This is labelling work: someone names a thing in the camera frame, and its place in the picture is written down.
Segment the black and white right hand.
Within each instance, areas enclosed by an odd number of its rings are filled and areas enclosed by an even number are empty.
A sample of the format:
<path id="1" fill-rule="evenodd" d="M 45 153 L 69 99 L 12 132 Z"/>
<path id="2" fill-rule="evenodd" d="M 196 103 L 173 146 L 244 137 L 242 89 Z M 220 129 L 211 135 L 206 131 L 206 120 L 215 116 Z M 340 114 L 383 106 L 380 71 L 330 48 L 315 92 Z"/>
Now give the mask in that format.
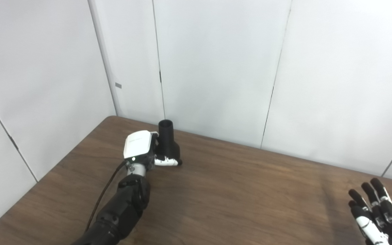
<path id="1" fill-rule="evenodd" d="M 366 201 L 355 189 L 350 189 L 350 212 L 367 245 L 392 245 L 392 199 L 378 178 L 361 185 Z"/>

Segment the black and white left hand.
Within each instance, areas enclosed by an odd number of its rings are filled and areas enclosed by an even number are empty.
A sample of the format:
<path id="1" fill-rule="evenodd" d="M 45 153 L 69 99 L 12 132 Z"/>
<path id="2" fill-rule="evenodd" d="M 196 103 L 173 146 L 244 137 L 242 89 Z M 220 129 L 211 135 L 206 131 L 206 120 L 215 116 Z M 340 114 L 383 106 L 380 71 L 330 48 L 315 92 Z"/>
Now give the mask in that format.
<path id="1" fill-rule="evenodd" d="M 181 166 L 180 147 L 174 141 L 174 133 L 137 131 L 125 140 L 123 150 L 124 162 L 133 168 L 136 164 L 146 170 L 155 166 Z"/>

